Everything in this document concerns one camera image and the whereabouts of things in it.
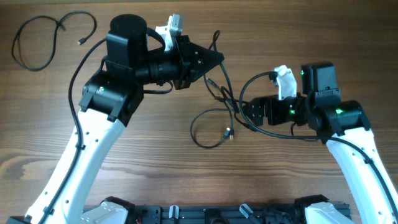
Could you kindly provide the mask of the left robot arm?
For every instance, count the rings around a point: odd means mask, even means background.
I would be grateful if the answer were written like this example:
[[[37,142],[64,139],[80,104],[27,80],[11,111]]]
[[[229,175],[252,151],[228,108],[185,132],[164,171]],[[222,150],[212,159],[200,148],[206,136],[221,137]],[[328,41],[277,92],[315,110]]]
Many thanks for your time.
[[[183,17],[151,29],[134,14],[112,19],[103,42],[107,54],[83,87],[75,129],[37,200],[9,223],[132,223],[135,206],[116,197],[84,211],[87,196],[113,144],[147,93],[144,86],[171,83],[188,88],[224,59],[182,34]]]

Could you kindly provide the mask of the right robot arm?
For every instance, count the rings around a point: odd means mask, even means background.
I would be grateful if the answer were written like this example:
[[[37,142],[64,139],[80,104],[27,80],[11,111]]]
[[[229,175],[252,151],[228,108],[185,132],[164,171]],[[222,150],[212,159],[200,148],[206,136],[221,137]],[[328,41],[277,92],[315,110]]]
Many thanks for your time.
[[[281,139],[321,141],[338,163],[363,223],[397,223],[397,191],[378,154],[371,123],[358,101],[342,101],[335,66],[331,62],[302,65],[302,91],[285,65],[263,73],[278,94],[244,103],[239,109],[255,132]],[[314,136],[276,134],[261,129],[263,119],[271,126],[291,122],[308,127]]]

